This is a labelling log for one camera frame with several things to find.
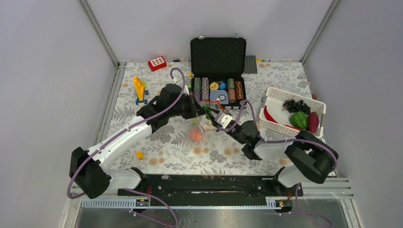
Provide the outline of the green chili pepper toy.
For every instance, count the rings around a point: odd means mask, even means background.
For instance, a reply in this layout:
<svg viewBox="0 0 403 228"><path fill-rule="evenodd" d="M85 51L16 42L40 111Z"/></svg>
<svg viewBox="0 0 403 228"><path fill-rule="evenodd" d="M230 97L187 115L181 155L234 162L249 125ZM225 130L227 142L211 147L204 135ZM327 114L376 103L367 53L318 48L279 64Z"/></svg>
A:
<svg viewBox="0 0 403 228"><path fill-rule="evenodd" d="M205 106L205 105L202 108L204 109L204 111L206 113L206 119L210 120L211 119L210 118L210 108L208 106Z"/></svg>

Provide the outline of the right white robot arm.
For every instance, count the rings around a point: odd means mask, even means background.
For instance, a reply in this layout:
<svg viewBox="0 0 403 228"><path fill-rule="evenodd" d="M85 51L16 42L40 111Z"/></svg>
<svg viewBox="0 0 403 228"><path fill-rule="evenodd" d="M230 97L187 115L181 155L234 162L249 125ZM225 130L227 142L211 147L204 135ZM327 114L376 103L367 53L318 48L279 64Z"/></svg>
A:
<svg viewBox="0 0 403 228"><path fill-rule="evenodd" d="M217 131L225 132L243 145L241 150L248 159L282 158L292 161L275 175L272 188L277 195L286 195L298 183L322 184L337 167L337 153L306 130L300 131L294 138L268 141L262 138L254 121L238 124L230 115L218 111L208 111L207 116Z"/></svg>

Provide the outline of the orange peach toy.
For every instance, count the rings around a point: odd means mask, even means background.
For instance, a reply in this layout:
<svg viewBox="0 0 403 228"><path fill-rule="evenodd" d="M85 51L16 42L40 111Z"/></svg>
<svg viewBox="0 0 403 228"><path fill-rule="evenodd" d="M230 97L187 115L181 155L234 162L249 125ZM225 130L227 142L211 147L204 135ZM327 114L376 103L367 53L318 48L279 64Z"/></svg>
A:
<svg viewBox="0 0 403 228"><path fill-rule="evenodd" d="M200 142L202 140L202 132L198 128L193 128L189 132L189 138L194 142Z"/></svg>

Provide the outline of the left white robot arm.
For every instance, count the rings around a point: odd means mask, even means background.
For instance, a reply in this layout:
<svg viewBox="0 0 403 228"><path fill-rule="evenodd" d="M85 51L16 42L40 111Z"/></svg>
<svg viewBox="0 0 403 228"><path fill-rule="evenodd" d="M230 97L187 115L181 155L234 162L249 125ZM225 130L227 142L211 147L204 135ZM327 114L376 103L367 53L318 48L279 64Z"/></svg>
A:
<svg viewBox="0 0 403 228"><path fill-rule="evenodd" d="M75 183L83 195L94 199L108 190L130 189L135 195L147 191L147 183L135 168L114 170L110 165L137 142L168 124L169 119L181 116L192 119L206 111L192 95L178 85L167 84L161 93L142 106L123 128L87 150L77 147L71 154L67 195Z"/></svg>

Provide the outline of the clear zip top bag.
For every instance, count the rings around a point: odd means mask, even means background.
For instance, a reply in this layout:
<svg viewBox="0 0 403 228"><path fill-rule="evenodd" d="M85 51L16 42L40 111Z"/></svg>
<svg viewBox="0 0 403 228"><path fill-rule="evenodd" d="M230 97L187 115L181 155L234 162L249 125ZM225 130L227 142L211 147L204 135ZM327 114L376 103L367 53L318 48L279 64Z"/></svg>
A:
<svg viewBox="0 0 403 228"><path fill-rule="evenodd" d="M216 131L207 113L212 114L214 118L220 111L225 112L219 99L215 101L201 100L196 104L196 107L201 108L201 111L205 111L206 114L197 114L195 118L191 119L186 137L187 143L190 145L203 144L207 141L208 136Z"/></svg>

